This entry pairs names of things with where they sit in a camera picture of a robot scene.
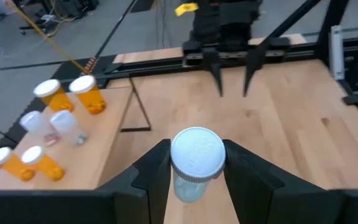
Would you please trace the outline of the small bluish clear bottle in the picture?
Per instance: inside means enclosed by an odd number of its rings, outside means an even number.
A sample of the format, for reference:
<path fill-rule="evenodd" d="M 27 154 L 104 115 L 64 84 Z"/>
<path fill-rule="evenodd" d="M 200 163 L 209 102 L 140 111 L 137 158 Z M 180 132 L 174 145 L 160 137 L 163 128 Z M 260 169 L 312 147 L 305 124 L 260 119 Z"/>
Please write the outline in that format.
<path fill-rule="evenodd" d="M 19 124 L 31 135 L 42 140 L 47 147 L 54 145 L 61 139 L 50 121 L 39 111 L 31 111 L 23 115 Z"/>

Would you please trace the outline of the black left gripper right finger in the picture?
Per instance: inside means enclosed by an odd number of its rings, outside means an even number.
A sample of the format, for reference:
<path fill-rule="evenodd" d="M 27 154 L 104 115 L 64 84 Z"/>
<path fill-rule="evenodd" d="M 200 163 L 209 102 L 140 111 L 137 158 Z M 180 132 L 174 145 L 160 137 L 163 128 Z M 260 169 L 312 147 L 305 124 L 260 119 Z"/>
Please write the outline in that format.
<path fill-rule="evenodd" d="M 358 224 L 358 189 L 326 190 L 232 140 L 224 179 L 240 224 Z"/>

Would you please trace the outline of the clear pill bottle white cap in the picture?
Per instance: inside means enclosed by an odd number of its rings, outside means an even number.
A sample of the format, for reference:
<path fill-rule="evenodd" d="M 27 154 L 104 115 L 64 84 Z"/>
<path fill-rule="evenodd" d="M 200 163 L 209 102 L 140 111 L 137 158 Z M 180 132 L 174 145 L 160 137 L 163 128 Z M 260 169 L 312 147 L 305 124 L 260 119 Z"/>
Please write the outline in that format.
<path fill-rule="evenodd" d="M 88 139 L 75 116 L 68 110 L 54 113 L 50 117 L 50 123 L 62 138 L 71 145 L 80 146 Z"/>

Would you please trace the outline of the yellow tag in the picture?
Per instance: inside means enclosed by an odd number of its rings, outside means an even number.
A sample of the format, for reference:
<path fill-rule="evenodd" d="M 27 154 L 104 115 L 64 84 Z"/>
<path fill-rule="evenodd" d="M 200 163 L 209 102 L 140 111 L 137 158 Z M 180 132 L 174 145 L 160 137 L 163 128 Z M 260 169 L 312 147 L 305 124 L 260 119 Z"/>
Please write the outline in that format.
<path fill-rule="evenodd" d="M 183 3 L 175 9 L 175 14 L 182 16 L 184 13 L 196 11 L 198 8 L 198 4 L 195 2 Z"/>

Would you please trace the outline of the wooden shelf with black legs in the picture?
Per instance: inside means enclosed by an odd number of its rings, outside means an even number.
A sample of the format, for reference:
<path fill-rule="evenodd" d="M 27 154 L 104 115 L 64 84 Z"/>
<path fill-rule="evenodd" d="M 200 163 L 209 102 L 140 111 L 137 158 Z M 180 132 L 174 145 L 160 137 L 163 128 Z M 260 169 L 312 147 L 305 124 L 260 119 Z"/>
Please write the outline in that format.
<path fill-rule="evenodd" d="M 134 81 L 129 78 L 111 81 L 101 93 L 108 107 L 94 116 L 88 114 L 74 94 L 68 94 L 75 104 L 73 114 L 88 138 L 77 147 L 61 140 L 46 148 L 47 155 L 65 170 L 61 180 L 52 181 L 38 172 L 33 179 L 23 182 L 0 170 L 0 190 L 95 189 L 112 178 L 112 151 L 131 101 L 139 96 Z"/>

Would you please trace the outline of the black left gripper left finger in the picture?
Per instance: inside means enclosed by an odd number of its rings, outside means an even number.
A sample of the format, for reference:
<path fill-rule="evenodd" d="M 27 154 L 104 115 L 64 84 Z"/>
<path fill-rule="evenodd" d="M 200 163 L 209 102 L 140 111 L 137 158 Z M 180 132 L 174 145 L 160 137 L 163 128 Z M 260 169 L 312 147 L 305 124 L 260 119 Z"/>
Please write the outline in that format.
<path fill-rule="evenodd" d="M 163 224 L 170 146 L 161 140 L 94 190 L 0 190 L 0 224 Z"/>

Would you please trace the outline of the grey metal bracket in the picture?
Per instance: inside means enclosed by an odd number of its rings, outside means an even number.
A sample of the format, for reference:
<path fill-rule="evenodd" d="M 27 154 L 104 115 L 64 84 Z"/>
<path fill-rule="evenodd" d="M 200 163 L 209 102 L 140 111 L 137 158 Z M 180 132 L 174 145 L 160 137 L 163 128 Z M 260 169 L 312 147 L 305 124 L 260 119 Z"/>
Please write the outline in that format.
<path fill-rule="evenodd" d="M 342 29 L 339 25 L 332 26 L 329 35 L 329 68 L 335 80 L 345 78 Z"/>

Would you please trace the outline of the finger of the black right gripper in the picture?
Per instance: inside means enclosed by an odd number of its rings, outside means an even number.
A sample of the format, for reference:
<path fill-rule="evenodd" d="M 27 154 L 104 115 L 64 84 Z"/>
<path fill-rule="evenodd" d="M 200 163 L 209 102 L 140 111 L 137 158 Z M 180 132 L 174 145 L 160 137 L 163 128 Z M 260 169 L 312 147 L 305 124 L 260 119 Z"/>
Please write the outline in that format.
<path fill-rule="evenodd" d="M 221 68 L 220 68 L 220 58 L 219 52 L 215 48 L 203 48 L 203 66 L 204 68 L 211 72 L 217 88 L 219 95 L 223 95 L 223 83 L 221 78 Z"/>
<path fill-rule="evenodd" d="M 260 69 L 263 64 L 265 54 L 267 51 L 267 46 L 268 46 L 268 40 L 264 40 L 262 43 L 256 46 L 256 48 L 252 49 L 247 55 L 247 66 L 246 66 L 246 75 L 244 80 L 243 96 L 247 96 L 247 92 L 253 75 L 255 71 Z"/>

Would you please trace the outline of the black aluminium table frame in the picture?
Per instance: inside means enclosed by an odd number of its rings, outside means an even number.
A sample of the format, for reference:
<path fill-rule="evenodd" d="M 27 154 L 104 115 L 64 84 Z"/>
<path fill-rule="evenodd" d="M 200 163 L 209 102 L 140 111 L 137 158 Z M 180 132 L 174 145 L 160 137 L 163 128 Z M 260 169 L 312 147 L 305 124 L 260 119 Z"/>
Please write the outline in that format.
<path fill-rule="evenodd" d="M 278 50 L 279 53 L 273 53 L 273 47 L 282 48 L 284 44 L 276 44 L 276 40 L 271 40 L 272 46 L 269 48 L 270 52 L 266 54 L 264 64 L 292 62 L 300 60 L 316 59 L 318 56 L 314 53 L 315 45 L 296 44 L 287 47 L 284 52 Z M 358 95 L 358 38 L 343 40 L 344 53 L 344 68 L 345 81 L 341 83 L 345 86 L 345 90 L 349 95 Z M 146 77 L 151 75 L 161 75 L 163 73 L 178 73 L 201 70 L 201 65 L 183 65 L 183 57 L 171 57 L 155 60 L 139 60 L 136 62 L 118 62 L 119 56 L 124 58 L 124 55 L 109 55 L 99 58 L 96 63 L 96 74 L 99 76 L 98 85 L 100 88 L 107 88 L 108 82 L 122 78 Z M 222 62 L 222 68 L 244 66 L 245 61 L 229 62 L 225 59 Z M 74 68 L 69 68 L 68 62 L 55 72 L 52 78 L 58 81 L 67 81 L 77 78 L 79 72 Z M 12 126 L 8 129 L 4 136 L 0 139 L 0 147 L 15 148 L 21 139 L 26 135 L 27 131 L 20 126 L 20 117 L 31 111 L 43 111 L 45 109 L 44 103 L 38 98 L 33 100 L 24 108 L 24 111 L 15 120 Z"/>

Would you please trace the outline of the large orange pill bottle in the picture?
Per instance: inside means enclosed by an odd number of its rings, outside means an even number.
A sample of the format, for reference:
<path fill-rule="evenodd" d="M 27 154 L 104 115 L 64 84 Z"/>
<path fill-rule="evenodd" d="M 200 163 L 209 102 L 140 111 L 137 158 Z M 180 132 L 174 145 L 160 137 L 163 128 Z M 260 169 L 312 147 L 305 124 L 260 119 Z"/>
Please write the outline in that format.
<path fill-rule="evenodd" d="M 99 114 L 106 108 L 106 102 L 93 75 L 75 79 L 70 83 L 69 91 L 77 96 L 89 114 Z"/>
<path fill-rule="evenodd" d="M 33 93 L 54 112 L 62 110 L 73 111 L 75 108 L 60 82 L 56 79 L 49 79 L 38 84 Z"/>

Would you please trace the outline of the black mat with orange stripes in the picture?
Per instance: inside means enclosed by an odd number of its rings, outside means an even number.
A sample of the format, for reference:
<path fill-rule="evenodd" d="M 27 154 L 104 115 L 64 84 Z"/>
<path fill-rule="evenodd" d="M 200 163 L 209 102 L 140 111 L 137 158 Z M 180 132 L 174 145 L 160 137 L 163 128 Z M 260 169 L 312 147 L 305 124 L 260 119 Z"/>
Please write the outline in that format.
<path fill-rule="evenodd" d="M 98 62 L 98 58 L 92 57 L 88 60 L 86 63 L 84 70 L 82 71 L 82 75 L 89 75 L 92 74 L 92 71 L 94 70 L 96 64 Z"/>

